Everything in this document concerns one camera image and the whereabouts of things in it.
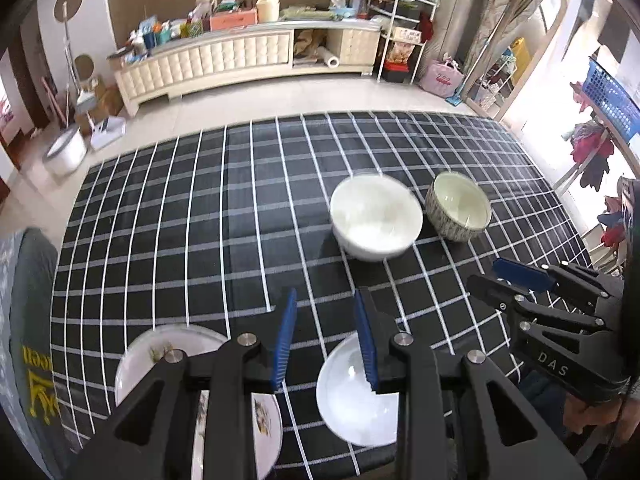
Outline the person's hand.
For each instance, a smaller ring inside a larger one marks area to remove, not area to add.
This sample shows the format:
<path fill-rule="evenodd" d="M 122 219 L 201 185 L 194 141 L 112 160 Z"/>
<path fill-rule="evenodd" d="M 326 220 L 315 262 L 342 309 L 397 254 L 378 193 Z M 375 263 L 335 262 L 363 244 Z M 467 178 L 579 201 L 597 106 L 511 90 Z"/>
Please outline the person's hand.
<path fill-rule="evenodd" d="M 623 404 L 623 398 L 616 398 L 608 403 L 589 406 L 568 394 L 565 398 L 563 425 L 581 434 L 587 426 L 608 426 L 618 422 L 615 430 L 614 444 L 626 443 L 639 425 L 639 401 L 629 398 Z"/>

